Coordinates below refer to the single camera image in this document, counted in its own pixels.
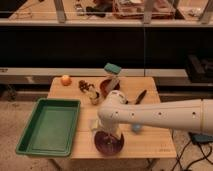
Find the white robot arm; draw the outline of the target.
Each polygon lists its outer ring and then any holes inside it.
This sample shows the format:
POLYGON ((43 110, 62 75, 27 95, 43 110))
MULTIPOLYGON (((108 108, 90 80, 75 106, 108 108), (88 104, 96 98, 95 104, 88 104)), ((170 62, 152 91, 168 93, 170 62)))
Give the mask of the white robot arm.
POLYGON ((98 109, 99 122, 115 134, 119 124, 142 124, 213 136, 213 100, 126 104, 123 92, 111 91, 98 109))

